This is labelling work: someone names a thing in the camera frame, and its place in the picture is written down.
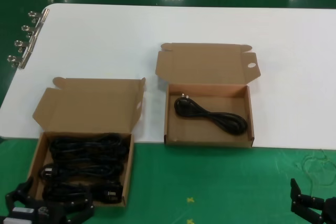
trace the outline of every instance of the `metal clip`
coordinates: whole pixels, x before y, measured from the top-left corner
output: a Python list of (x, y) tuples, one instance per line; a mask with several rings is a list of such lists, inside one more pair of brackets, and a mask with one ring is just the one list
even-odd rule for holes
[(33, 35), (33, 32), (35, 31), (35, 27), (31, 27), (31, 26), (22, 26), (21, 27), (22, 31), (26, 31), (28, 32), (28, 34), (26, 35), (27, 38), (30, 38)]
[(16, 40), (14, 46), (18, 47), (18, 52), (23, 53), (25, 49), (29, 46), (29, 42), (23, 42), (21, 40)]
[(33, 24), (35, 24), (35, 23), (38, 21), (38, 19), (42, 17), (42, 13), (37, 13), (37, 12), (32, 12), (32, 11), (30, 11), (30, 12), (28, 13), (28, 16), (32, 18), (32, 21), (31, 21), (31, 22), (32, 22)]
[(18, 60), (15, 56), (8, 56), (7, 60), (12, 63), (13, 67), (18, 67), (20, 69), (24, 69), (27, 65), (29, 58), (32, 55), (34, 50), (35, 43), (37, 41), (37, 37), (43, 27), (44, 22), (48, 16), (49, 9), (44, 9), (42, 13), (29, 12), (28, 16), (37, 19), (37, 24), (35, 27), (23, 26), (21, 28), (22, 31), (27, 32), (27, 38), (29, 38), (29, 42), (26, 41), (15, 41), (14, 45), (18, 47), (19, 52), (23, 52), (22, 59)]
[(20, 64), (20, 61), (16, 59), (16, 56), (9, 55), (7, 57), (7, 61), (9, 61), (12, 64), (12, 67), (18, 67)]

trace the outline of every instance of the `power cord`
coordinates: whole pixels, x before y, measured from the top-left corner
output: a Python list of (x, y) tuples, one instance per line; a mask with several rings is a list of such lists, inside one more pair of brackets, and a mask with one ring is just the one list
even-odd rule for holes
[(105, 204), (121, 202), (123, 187), (119, 182), (97, 183), (90, 186), (52, 183), (45, 186), (42, 197), (47, 201), (76, 202), (86, 200), (87, 191), (92, 199)]
[[(53, 163), (39, 171), (46, 182), (43, 199), (57, 202), (85, 200), (87, 191), (94, 200), (106, 204), (121, 202), (123, 186), (119, 177), (129, 147), (120, 134), (100, 137), (58, 136), (49, 150)], [(73, 178), (87, 178), (89, 186), (69, 183)]]
[(81, 167), (59, 166), (56, 163), (47, 164), (39, 171), (41, 179), (47, 182), (66, 182), (73, 177), (91, 177), (106, 180), (116, 180), (123, 171), (123, 165), (87, 165)]
[(129, 148), (119, 134), (96, 138), (60, 136), (50, 144), (51, 156), (57, 164), (109, 164), (126, 159)]
[(186, 118), (204, 117), (213, 121), (219, 128), (231, 135), (241, 135), (247, 130), (247, 122), (240, 115), (227, 112), (210, 112), (184, 95), (174, 103), (176, 114)]

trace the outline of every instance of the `binder clip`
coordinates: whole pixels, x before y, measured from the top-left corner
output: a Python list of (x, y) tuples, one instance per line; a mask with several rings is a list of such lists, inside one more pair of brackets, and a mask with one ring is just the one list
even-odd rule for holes
[(21, 27), (21, 30), (26, 31), (27, 32), (26, 37), (30, 38), (33, 35), (33, 32), (35, 31), (35, 27), (30, 27), (30, 26), (25, 25)]
[(28, 13), (28, 16), (32, 18), (32, 23), (35, 24), (38, 22), (38, 20), (42, 17), (42, 13), (32, 12), (30, 11)]
[(36, 26), (22, 26), (21, 30), (27, 32), (27, 38), (29, 38), (29, 42), (17, 40), (14, 42), (14, 45), (18, 48), (19, 53), (23, 53), (21, 59), (17, 59), (16, 56), (8, 56), (7, 61), (9, 61), (12, 64), (12, 67), (17, 67), (20, 69), (24, 69), (27, 65), (27, 62), (30, 58), (30, 56), (33, 53), (33, 49), (35, 46), (35, 43), (37, 41), (38, 35), (43, 27), (44, 22), (46, 21), (46, 18), (48, 16), (49, 9), (45, 8), (42, 13), (37, 12), (29, 12), (28, 16), (33, 18), (32, 22), (33, 24), (36, 23)]
[(14, 42), (14, 46), (16, 46), (18, 48), (18, 52), (22, 54), (25, 51), (25, 49), (29, 46), (29, 42), (16, 40)]
[[(290, 180), (291, 211), (312, 224), (336, 224), (336, 197), (326, 199), (301, 194), (295, 179)], [(321, 210), (321, 214), (312, 209)]]

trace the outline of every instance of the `cable bundle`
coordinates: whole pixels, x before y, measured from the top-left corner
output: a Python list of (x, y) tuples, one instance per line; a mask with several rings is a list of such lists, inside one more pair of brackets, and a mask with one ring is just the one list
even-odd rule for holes
[(45, 186), (43, 199), (56, 202), (85, 201), (87, 190), (92, 199), (106, 204), (119, 203), (123, 187), (119, 182), (96, 183), (90, 186), (69, 183), (52, 183)]
[[(81, 200), (89, 189), (94, 200), (108, 204), (121, 201), (123, 187), (119, 177), (129, 148), (119, 134), (95, 138), (61, 136), (51, 142), (49, 150), (54, 163), (39, 171), (47, 183), (44, 200)], [(75, 178), (98, 182), (89, 186), (70, 184)]]
[(210, 112), (188, 97), (180, 97), (174, 103), (176, 114), (187, 118), (204, 117), (213, 121), (231, 135), (241, 135), (247, 130), (247, 122), (240, 115), (227, 112)]

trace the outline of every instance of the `cardboard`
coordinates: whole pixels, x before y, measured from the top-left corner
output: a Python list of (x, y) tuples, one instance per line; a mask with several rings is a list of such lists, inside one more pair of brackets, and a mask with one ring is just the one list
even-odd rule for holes
[[(249, 45), (163, 44), (156, 74), (169, 82), (165, 108), (165, 144), (251, 147), (253, 117), (247, 83), (260, 76), (256, 54)], [(174, 102), (189, 95), (203, 108), (242, 116), (248, 130), (232, 136), (204, 118), (176, 115)]]
[(141, 116), (145, 79), (64, 79), (53, 80), (57, 88), (46, 89), (33, 118), (44, 129), (35, 150), (29, 176), (34, 177), (30, 194), (42, 199), (44, 182), (38, 171), (53, 159), (49, 144), (57, 135), (96, 137), (104, 133), (120, 133), (130, 148), (124, 171), (122, 202), (95, 206), (123, 206), (127, 204), (134, 150), (131, 131)]

